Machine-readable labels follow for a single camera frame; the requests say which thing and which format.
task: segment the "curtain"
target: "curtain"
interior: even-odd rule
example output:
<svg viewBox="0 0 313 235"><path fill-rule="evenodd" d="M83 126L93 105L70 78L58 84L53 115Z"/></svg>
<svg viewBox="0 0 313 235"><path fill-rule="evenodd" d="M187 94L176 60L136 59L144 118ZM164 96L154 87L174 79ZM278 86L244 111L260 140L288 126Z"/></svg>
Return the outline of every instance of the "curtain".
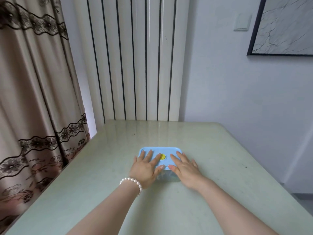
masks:
<svg viewBox="0 0 313 235"><path fill-rule="evenodd" d="M88 139L60 0L0 0L0 233Z"/></svg>

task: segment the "table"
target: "table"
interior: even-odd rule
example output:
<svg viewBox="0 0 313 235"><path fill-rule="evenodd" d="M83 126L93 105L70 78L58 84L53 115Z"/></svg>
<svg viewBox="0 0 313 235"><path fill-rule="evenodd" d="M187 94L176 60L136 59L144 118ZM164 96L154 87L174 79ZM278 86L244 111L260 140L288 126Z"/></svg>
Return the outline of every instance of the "table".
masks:
<svg viewBox="0 0 313 235"><path fill-rule="evenodd" d="M107 121L6 235L66 234L126 177L144 146L174 146L280 235L313 233L313 217L218 123ZM121 235L223 234L206 202L180 182L155 183Z"/></svg>

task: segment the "blue plastic container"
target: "blue plastic container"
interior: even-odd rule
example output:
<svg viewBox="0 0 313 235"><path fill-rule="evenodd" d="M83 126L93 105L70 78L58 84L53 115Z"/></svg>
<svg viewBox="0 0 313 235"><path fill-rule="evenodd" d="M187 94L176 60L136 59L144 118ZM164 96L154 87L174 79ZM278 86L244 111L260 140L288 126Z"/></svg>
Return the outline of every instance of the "blue plastic container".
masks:
<svg viewBox="0 0 313 235"><path fill-rule="evenodd" d="M142 150L145 151L145 157L150 150L153 151L151 160L154 159L159 153L162 154L161 160L158 162L156 167L159 165L165 165L165 169L162 170L162 172L157 176L158 181L180 181L178 176L168 168L168 165L176 166L176 164L171 159L170 154L173 154L175 157L178 158L176 151L182 153L182 150L175 147L144 147L139 150L138 157L140 156Z"/></svg>

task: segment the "wall switch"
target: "wall switch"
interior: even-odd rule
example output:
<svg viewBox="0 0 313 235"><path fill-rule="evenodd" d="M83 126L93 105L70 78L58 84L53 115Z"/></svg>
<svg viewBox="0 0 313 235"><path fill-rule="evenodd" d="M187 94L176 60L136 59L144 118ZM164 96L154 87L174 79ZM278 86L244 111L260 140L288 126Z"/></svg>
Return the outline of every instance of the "wall switch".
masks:
<svg viewBox="0 0 313 235"><path fill-rule="evenodd" d="M239 14L237 15L234 31L248 31L250 22L251 22L251 14Z"/></svg>

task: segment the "framed picture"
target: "framed picture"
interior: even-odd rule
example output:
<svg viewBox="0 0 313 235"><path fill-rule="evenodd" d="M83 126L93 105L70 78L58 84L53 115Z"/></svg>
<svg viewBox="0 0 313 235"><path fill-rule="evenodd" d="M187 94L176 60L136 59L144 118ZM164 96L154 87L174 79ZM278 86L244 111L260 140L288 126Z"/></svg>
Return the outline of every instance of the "framed picture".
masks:
<svg viewBox="0 0 313 235"><path fill-rule="evenodd" d="M313 0L261 0L247 55L313 56Z"/></svg>

